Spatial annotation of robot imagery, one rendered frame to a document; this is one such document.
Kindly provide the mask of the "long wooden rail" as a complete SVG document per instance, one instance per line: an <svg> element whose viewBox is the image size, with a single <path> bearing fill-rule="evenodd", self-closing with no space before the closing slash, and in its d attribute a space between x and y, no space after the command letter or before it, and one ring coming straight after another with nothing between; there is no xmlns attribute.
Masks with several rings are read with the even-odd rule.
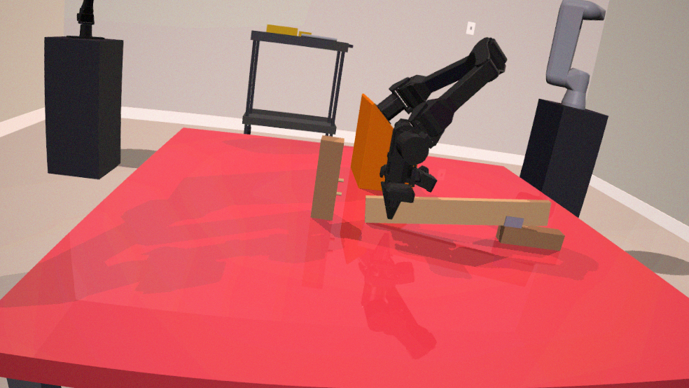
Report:
<svg viewBox="0 0 689 388"><path fill-rule="evenodd" d="M506 216L524 219L523 226L548 226L549 200L415 197L401 202L387 218L384 196L366 195L365 223L454 224L504 226Z"/></svg>

